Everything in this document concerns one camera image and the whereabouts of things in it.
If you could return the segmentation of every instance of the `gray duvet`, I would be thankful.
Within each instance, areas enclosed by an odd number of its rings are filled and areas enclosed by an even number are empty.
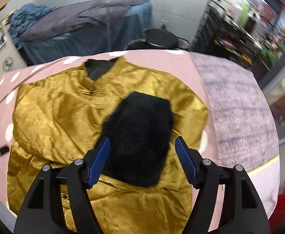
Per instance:
[[[112,26],[131,6],[148,0],[95,0],[60,7],[37,21],[20,35],[21,41],[50,39],[85,26],[106,27],[108,18]]]

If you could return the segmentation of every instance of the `mattress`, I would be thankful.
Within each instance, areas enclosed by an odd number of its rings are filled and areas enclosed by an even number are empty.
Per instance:
[[[148,0],[109,0],[109,3],[94,0],[60,7],[22,33],[20,40],[46,40],[87,26],[113,26],[131,6],[146,2]]]
[[[132,40],[145,39],[145,29],[151,27],[151,19],[152,4],[145,2],[131,6],[110,31],[107,27],[89,25],[52,38],[21,40],[21,45],[33,64],[51,62],[65,56],[120,51]]]
[[[89,58],[108,60],[121,55],[124,55],[126,60],[130,63],[173,74],[191,88],[207,105],[211,114],[208,117],[201,135],[201,142],[198,148],[199,152],[203,158],[209,158],[217,165],[232,167],[234,164],[239,163],[245,166],[259,193],[269,218],[276,206],[279,189],[280,167],[275,124],[271,113],[267,114],[266,106],[268,109],[269,107],[258,85],[254,84],[255,79],[250,76],[250,72],[222,58],[192,54],[180,50],[120,51],[86,57],[63,57],[53,62],[6,73],[0,76],[0,147],[4,145],[11,146],[12,143],[12,112],[14,110],[16,93],[20,83],[32,83],[41,80],[51,74],[79,66],[81,62]],[[260,102],[251,102],[250,105],[260,106],[263,113],[266,113],[266,117],[264,118],[267,122],[264,123],[261,128],[263,130],[272,131],[273,133],[269,150],[263,145],[263,142],[248,139],[254,138],[254,133],[258,131],[256,127],[252,127],[252,122],[257,124],[256,119],[258,117],[256,115],[243,114],[235,110],[230,110],[230,104],[235,107],[237,105],[245,105],[243,97],[230,95],[234,91],[243,90],[244,86],[242,89],[241,86],[244,84],[249,92],[256,94],[253,99]],[[220,94],[225,94],[222,97],[223,103],[217,103],[217,101],[220,101],[220,98],[216,96],[217,91]],[[246,120],[251,123],[251,129],[247,129],[244,132],[234,129],[230,130],[229,128],[231,126],[241,127],[243,124],[246,125],[244,120],[237,119],[237,117],[241,115],[245,115]],[[224,122],[229,122],[230,124],[226,127],[224,126]],[[263,140],[268,140],[267,136],[263,134],[261,134],[261,136]],[[230,152],[236,147],[239,148],[231,153],[233,154],[232,157],[228,157],[226,149]],[[0,158],[0,201],[7,208],[9,208],[7,203],[8,160],[9,154],[3,155]],[[198,191],[193,190],[192,205],[194,205],[197,195]],[[224,187],[219,186],[210,230],[218,226],[222,211],[223,195]]]

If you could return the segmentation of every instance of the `green bottle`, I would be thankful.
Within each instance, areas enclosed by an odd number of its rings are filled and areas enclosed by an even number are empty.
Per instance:
[[[248,0],[242,0],[241,7],[242,7],[242,12],[241,12],[241,14],[238,18],[238,21],[237,21],[237,25],[239,25],[239,26],[243,26],[243,24],[246,21],[246,18],[247,18],[249,9],[250,9],[249,1]]]

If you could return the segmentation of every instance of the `pink fabric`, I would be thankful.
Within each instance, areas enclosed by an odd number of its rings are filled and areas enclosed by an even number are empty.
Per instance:
[[[79,66],[83,61],[89,58],[108,60],[120,55],[124,55],[126,60],[130,63],[173,74],[191,88],[209,109],[211,108],[202,78],[195,69],[189,53],[185,51],[139,50],[104,53],[86,57],[64,57],[47,64],[15,70],[0,77],[0,147],[4,145],[11,146],[12,143],[12,112],[14,110],[17,88],[20,83],[32,83],[44,79],[49,75]],[[203,158],[209,158],[219,165],[217,138],[210,115],[204,131],[207,134],[208,142],[206,149],[201,149],[200,153]],[[8,160],[9,154],[0,158],[0,201],[7,207]],[[267,173],[262,171],[260,180],[262,181],[262,178],[266,175]],[[196,190],[193,191],[193,204],[197,197],[197,192]],[[271,190],[261,190],[259,194],[261,198],[268,198],[271,194]],[[219,186],[218,198],[210,230],[218,226],[222,204],[223,189],[222,186]]]

